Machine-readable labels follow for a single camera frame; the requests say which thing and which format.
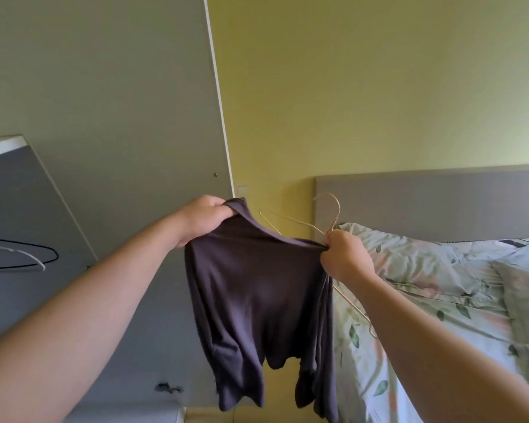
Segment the shirt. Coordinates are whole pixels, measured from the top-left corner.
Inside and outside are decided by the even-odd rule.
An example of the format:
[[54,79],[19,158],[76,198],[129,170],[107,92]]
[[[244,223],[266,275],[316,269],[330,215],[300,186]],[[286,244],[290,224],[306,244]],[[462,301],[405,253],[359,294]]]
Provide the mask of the shirt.
[[327,248],[262,227],[245,199],[224,203],[237,215],[185,247],[198,335],[214,372],[219,408],[243,396],[262,407],[262,364],[276,370],[300,358],[296,405],[336,422],[332,280]]

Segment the wire hanger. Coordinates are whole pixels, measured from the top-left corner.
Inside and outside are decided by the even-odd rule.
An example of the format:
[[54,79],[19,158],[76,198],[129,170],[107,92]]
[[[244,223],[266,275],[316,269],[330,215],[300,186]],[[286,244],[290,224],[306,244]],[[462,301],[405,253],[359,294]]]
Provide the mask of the wire hanger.
[[0,239],[0,242],[7,242],[7,243],[13,243],[13,244],[19,244],[19,245],[35,246],[37,248],[49,249],[50,251],[53,251],[53,253],[55,254],[54,258],[52,258],[52,259],[50,259],[48,261],[45,261],[45,262],[41,262],[41,260],[39,260],[37,257],[31,255],[29,252],[22,251],[21,249],[12,249],[12,248],[7,248],[5,246],[0,246],[0,250],[2,250],[2,251],[19,252],[20,254],[28,256],[29,258],[31,258],[32,260],[35,261],[35,263],[31,263],[31,264],[19,264],[19,265],[16,265],[16,266],[3,266],[3,267],[0,267],[0,270],[7,269],[7,268],[41,266],[41,271],[44,271],[45,270],[45,264],[52,263],[53,261],[57,261],[58,260],[57,251],[55,249],[53,249],[53,248],[50,248],[49,246],[35,245],[35,244],[26,243],[26,242],[19,242],[19,241],[15,241],[15,240],[5,240],[5,239]]
[[[337,202],[337,207],[338,207],[339,211],[337,212],[337,216],[335,217],[335,219],[334,219],[333,222],[331,223],[331,227],[329,228],[329,230],[327,230],[327,231],[325,231],[325,232],[321,231],[319,228],[317,228],[317,227],[314,226],[313,224],[305,223],[304,221],[300,221],[300,220],[297,220],[297,219],[291,218],[291,217],[289,217],[289,216],[287,216],[287,215],[279,214],[279,213],[274,212],[274,211],[271,211],[271,210],[269,210],[268,212],[270,212],[270,213],[272,213],[272,214],[275,214],[275,215],[278,215],[278,216],[281,216],[282,218],[285,218],[285,219],[287,219],[287,220],[293,221],[293,222],[295,222],[295,223],[298,223],[298,224],[302,224],[302,225],[304,225],[304,226],[308,226],[308,227],[315,228],[318,232],[320,232],[320,233],[323,234],[324,236],[327,236],[327,234],[328,234],[329,232],[332,232],[332,231],[333,231],[333,228],[334,228],[335,225],[337,224],[337,220],[339,220],[339,215],[341,214],[341,204],[339,203],[339,199],[336,198],[336,197],[335,197],[333,194],[331,194],[331,193],[321,193],[321,194],[318,194],[317,196],[315,196],[315,197],[313,198],[313,200],[316,200],[316,199],[318,199],[319,197],[322,197],[322,196],[324,196],[324,195],[326,195],[326,194],[328,194],[329,196],[331,196],[332,198],[335,199],[335,201]],[[264,219],[265,221],[268,222],[268,224],[270,224],[270,226],[271,226],[272,228],[274,228],[274,229],[276,230],[276,232],[277,232],[278,234],[280,234],[281,236],[283,236],[283,234],[280,233],[280,231],[274,226],[274,224],[272,224],[272,223],[271,223],[271,222],[270,222],[270,221],[269,221],[269,220],[263,215],[262,211],[259,211],[259,214],[263,217],[263,219]],[[339,295],[340,295],[341,297],[343,297],[343,298],[345,299],[345,301],[346,301],[347,303],[349,303],[349,304],[350,304],[350,305],[351,305],[351,306],[357,311],[357,313],[360,314],[360,316],[362,316],[363,318],[365,318],[365,319],[367,320],[367,322],[368,322],[368,324],[369,324],[369,326],[368,326],[368,333],[369,333],[370,335],[372,335],[374,338],[378,338],[378,337],[376,336],[376,334],[372,331],[372,322],[371,322],[370,318],[369,318],[364,312],[362,312],[362,311],[358,308],[358,306],[355,305],[355,304],[350,300],[350,298],[348,298],[348,297],[343,293],[343,291],[341,291],[341,290],[340,290],[335,284],[333,284],[333,289],[334,289],[335,291],[337,291],[337,292],[339,293]]]

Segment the headboard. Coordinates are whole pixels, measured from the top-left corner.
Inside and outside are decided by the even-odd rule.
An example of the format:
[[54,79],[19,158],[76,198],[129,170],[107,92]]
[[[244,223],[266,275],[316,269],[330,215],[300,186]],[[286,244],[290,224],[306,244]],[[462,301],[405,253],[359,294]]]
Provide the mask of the headboard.
[[[315,195],[325,192],[341,203],[338,224],[438,242],[529,237],[529,164],[316,177]],[[316,199],[317,227],[336,214],[332,199]]]

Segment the right hand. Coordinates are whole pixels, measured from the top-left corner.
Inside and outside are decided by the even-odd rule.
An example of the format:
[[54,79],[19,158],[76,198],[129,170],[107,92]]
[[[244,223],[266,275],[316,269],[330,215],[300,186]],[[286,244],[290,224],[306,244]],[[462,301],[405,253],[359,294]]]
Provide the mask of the right hand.
[[320,260],[329,276],[344,284],[357,275],[376,276],[372,258],[357,236],[333,230],[327,233],[327,246],[329,249],[322,253]]

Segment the wire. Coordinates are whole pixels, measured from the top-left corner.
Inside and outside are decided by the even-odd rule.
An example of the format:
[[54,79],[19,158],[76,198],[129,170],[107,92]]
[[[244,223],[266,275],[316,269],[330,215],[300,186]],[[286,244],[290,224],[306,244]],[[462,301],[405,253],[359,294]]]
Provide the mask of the wire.
[[41,266],[42,269],[45,270],[45,264],[52,263],[53,261],[57,261],[58,260],[58,252],[54,248],[51,248],[50,246],[35,245],[35,244],[27,243],[27,242],[19,242],[19,241],[16,241],[16,240],[6,240],[6,239],[0,239],[0,242],[6,242],[6,243],[18,244],[18,245],[35,246],[37,248],[49,249],[49,251],[51,251],[51,252],[53,252],[53,254],[55,254],[54,258],[52,258],[50,260],[47,260],[47,261],[44,261],[44,262],[41,262],[37,258],[35,258],[35,256],[32,256],[31,254],[29,254],[27,252],[24,252],[22,250],[10,249],[10,248],[5,248],[5,247],[0,246],[0,249],[5,249],[5,250],[11,251],[11,252],[15,252],[16,251],[16,252],[19,252],[19,253],[24,254],[26,256],[29,256],[30,258],[32,258],[32,259],[37,261],[36,263],[33,263],[33,264],[20,264],[18,266],[4,266],[4,267],[0,267],[0,270],[7,269],[7,268],[21,268],[21,267],[33,267],[33,266]]

